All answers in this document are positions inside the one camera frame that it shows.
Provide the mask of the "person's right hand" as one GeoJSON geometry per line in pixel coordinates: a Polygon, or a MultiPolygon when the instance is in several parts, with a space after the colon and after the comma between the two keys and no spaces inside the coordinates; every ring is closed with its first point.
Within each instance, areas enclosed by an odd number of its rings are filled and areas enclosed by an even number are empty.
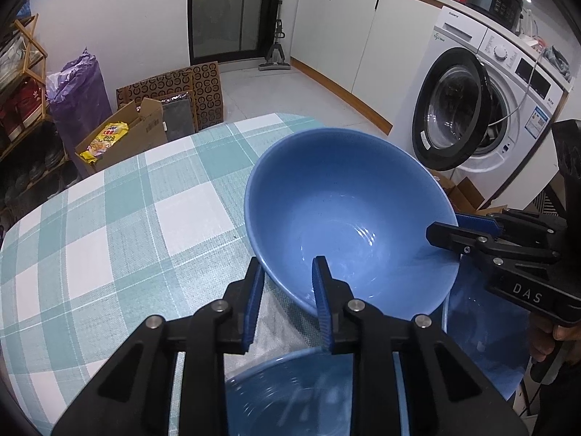
{"type": "Polygon", "coordinates": [[[529,353],[537,362],[543,362],[554,350],[557,343],[571,342],[572,347],[565,357],[568,362],[580,361],[581,328],[579,325],[571,328],[552,323],[539,315],[529,315],[528,343],[529,353]]]}

